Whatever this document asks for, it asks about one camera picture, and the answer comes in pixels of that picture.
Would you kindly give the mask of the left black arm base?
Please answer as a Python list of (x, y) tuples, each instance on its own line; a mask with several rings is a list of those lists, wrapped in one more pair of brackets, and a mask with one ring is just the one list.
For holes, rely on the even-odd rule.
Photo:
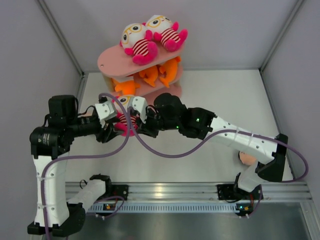
[(119, 213), (123, 208), (125, 201), (128, 200), (129, 186), (127, 184), (113, 184), (110, 194), (104, 194), (100, 196), (97, 202), (103, 202), (107, 200), (115, 200), (113, 204), (114, 207), (110, 207), (107, 210), (111, 211), (109, 213), (97, 213), (98, 216), (101, 216), (103, 219), (111, 218)]

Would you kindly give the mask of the small orange shark plush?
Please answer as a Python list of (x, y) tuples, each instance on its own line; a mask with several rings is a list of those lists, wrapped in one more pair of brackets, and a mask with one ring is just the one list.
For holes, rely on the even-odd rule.
[(157, 66), (151, 66), (138, 72), (139, 76), (150, 86), (155, 87), (155, 81), (158, 79)]

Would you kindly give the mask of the boy doll plush blue cap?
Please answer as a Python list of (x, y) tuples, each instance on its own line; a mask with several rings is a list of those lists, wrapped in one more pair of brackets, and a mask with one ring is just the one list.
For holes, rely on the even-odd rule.
[(92, 115), (93, 115), (93, 112), (90, 111), (90, 112), (87, 112), (87, 113), (85, 113), (85, 114), (82, 114), (81, 117), (90, 117), (90, 116), (92, 116)]

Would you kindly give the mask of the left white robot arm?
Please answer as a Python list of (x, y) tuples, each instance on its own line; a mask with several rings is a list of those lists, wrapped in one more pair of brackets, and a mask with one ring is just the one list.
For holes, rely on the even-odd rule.
[(111, 178), (95, 174), (76, 196), (66, 198), (66, 167), (75, 138), (94, 135), (100, 143), (116, 136), (112, 121), (117, 110), (106, 97), (92, 106), (91, 116), (79, 113), (79, 101), (73, 95), (56, 95), (48, 101), (49, 113), (42, 126), (30, 134), (30, 148), (37, 178), (36, 216), (27, 227), (30, 235), (52, 234), (68, 237), (79, 232), (86, 212), (97, 200), (113, 194)]

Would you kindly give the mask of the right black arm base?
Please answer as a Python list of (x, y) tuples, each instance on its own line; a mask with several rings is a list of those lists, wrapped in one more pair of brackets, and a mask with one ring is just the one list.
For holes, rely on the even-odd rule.
[(264, 199), (261, 185), (258, 185), (252, 192), (236, 188), (234, 184), (218, 184), (216, 188), (220, 201), (236, 204), (235, 214), (239, 218), (248, 219)]

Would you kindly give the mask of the large orange shark plush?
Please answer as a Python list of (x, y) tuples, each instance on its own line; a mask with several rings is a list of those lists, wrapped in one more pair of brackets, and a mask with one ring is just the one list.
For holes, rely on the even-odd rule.
[(170, 87), (170, 83), (176, 78), (178, 72), (178, 65), (181, 62), (181, 57), (177, 56), (175, 58), (167, 60), (159, 67), (159, 72), (161, 76), (159, 80), (163, 83), (166, 88)]

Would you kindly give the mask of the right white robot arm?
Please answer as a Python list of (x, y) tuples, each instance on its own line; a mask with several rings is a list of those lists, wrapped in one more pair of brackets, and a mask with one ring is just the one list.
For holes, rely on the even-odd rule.
[(283, 180), (288, 137), (278, 134), (268, 138), (248, 132), (200, 107), (188, 108), (179, 97), (163, 93), (152, 106), (145, 98), (135, 96), (128, 110), (137, 114), (137, 133), (156, 138), (160, 131), (177, 130), (190, 139), (215, 141), (247, 154), (255, 159), (240, 172), (233, 185), (235, 196), (246, 198), (263, 182), (280, 183)]

